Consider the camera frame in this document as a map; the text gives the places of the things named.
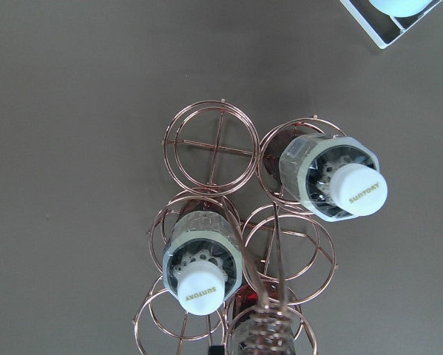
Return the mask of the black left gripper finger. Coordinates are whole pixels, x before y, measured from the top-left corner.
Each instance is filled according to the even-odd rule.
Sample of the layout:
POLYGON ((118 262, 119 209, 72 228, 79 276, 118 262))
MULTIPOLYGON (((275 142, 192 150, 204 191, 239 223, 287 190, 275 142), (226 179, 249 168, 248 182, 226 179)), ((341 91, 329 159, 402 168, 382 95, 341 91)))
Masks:
POLYGON ((208 349, 208 355, 225 355, 226 349, 224 345, 212 345, 208 349))

